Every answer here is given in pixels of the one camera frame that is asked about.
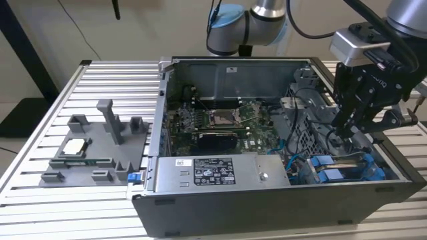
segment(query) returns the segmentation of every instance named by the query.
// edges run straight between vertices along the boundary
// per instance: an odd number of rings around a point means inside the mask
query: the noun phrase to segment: metal slotted table surface
[[[334,72],[336,62],[324,63]],[[158,62],[93,61],[89,66],[79,67],[0,179],[0,240],[151,239],[127,200],[125,186],[39,188],[37,184],[68,132],[69,116],[85,114],[89,121],[103,121],[96,110],[99,99],[113,99],[112,110],[123,121],[131,116],[154,121],[158,74]],[[427,177],[426,128],[419,124],[386,134]],[[306,238],[427,239],[427,188],[406,202],[383,206],[359,225],[200,237],[206,240]]]

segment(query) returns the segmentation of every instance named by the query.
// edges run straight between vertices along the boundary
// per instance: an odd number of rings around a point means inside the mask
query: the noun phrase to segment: white wall
[[[363,2],[380,17],[386,16],[391,0],[363,0]],[[295,4],[291,9],[296,25],[310,35],[326,34],[347,28],[352,23],[366,22],[343,0],[291,0],[291,3]],[[315,56],[322,60],[336,60],[330,52],[331,38],[307,39],[294,29],[287,31],[286,37],[288,41],[278,51],[280,56]]]
[[[0,103],[37,97],[41,93],[0,31]]]
[[[103,60],[158,60],[206,56],[211,0],[120,0],[121,20],[111,0],[61,0]],[[251,6],[252,0],[223,3]],[[56,0],[9,0],[52,78],[64,86],[83,59],[96,59]],[[275,56],[276,47],[258,47]]]
[[[224,0],[250,8],[255,0]],[[311,34],[347,27],[363,19],[343,0],[291,0],[295,20]],[[158,60],[160,56],[204,56],[211,0],[120,0],[121,20],[109,0],[61,0],[103,60]],[[384,14],[390,0],[366,0]],[[96,60],[57,0],[9,0],[15,15],[56,85],[63,87],[83,59]],[[286,56],[334,59],[330,39],[308,40],[290,31]],[[255,56],[275,56],[276,46],[255,47]]]

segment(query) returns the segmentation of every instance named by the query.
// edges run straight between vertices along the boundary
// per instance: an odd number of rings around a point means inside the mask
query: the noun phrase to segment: motherboard
[[[183,103],[168,111],[171,152],[174,156],[260,155],[280,145],[280,138],[262,101],[240,101],[236,108],[218,108],[202,101]]]

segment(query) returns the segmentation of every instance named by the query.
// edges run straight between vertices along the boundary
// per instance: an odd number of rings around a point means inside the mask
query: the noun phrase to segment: green circuit board
[[[179,109],[171,111],[170,134],[174,156],[227,155],[267,152],[279,146],[279,136],[267,108],[260,102],[244,101],[236,109]],[[203,133],[238,135],[236,147],[222,152],[199,151],[198,136]]]

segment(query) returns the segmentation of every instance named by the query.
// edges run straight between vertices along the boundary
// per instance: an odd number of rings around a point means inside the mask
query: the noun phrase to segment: power supply label
[[[194,184],[198,186],[236,184],[234,159],[194,159]]]

